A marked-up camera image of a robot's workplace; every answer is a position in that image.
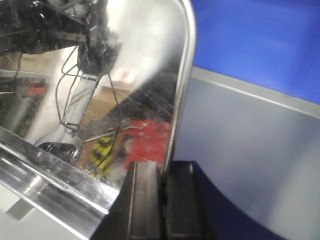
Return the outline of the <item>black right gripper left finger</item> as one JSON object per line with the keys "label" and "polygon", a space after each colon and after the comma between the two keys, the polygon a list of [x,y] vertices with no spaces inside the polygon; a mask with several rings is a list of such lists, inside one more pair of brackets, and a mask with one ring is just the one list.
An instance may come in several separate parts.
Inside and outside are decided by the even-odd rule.
{"label": "black right gripper left finger", "polygon": [[92,240],[160,240],[163,237],[160,171],[153,161],[131,162],[119,195]]}

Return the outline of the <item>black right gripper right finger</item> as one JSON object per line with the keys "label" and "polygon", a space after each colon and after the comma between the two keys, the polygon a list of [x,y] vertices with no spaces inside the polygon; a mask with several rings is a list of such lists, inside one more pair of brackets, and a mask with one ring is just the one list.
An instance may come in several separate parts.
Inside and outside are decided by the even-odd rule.
{"label": "black right gripper right finger", "polygon": [[174,161],[166,186],[165,227],[168,240],[214,240],[190,161]]}

